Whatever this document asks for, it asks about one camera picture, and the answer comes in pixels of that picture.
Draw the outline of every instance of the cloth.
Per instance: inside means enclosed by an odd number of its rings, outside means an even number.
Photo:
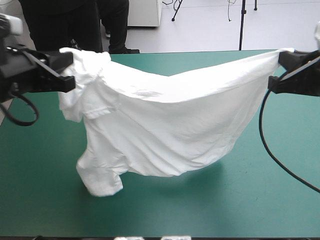
[[[103,51],[96,1],[77,1],[20,0],[30,37],[37,51],[58,51],[69,47],[72,39],[83,50],[97,53]],[[51,5],[64,7],[59,8],[57,14],[53,14],[55,7],[52,8],[53,12],[45,14],[46,6]]]
[[[76,169],[91,194],[108,196],[123,188],[125,172],[178,176],[229,153],[282,50],[173,76],[112,62],[106,52],[60,51],[73,52],[63,74],[76,79],[59,93],[60,109],[67,120],[83,118],[87,133]]]
[[[97,0],[101,23],[110,31],[110,54],[121,54],[126,48],[129,0]]]

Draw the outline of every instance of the leg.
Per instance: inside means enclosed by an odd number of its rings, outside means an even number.
[[[129,0],[97,0],[103,26],[110,30],[109,53],[122,53],[126,49]]]
[[[101,53],[103,51],[100,19],[96,2],[87,1],[81,7],[70,12],[70,37],[86,51]]]
[[[37,51],[58,51],[69,46],[66,14],[39,15],[23,9],[23,15]]]

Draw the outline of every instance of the green table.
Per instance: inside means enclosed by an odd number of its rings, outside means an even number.
[[[172,75],[266,51],[114,55],[113,61]],[[258,114],[232,152],[179,177],[121,176],[114,196],[91,196],[76,172],[87,144],[83,123],[66,121],[57,93],[28,95],[40,112],[31,127],[0,127],[0,236],[319,237],[320,195],[267,155]],[[320,185],[320,100],[272,94],[264,117],[271,150]],[[24,104],[10,110],[28,118]]]

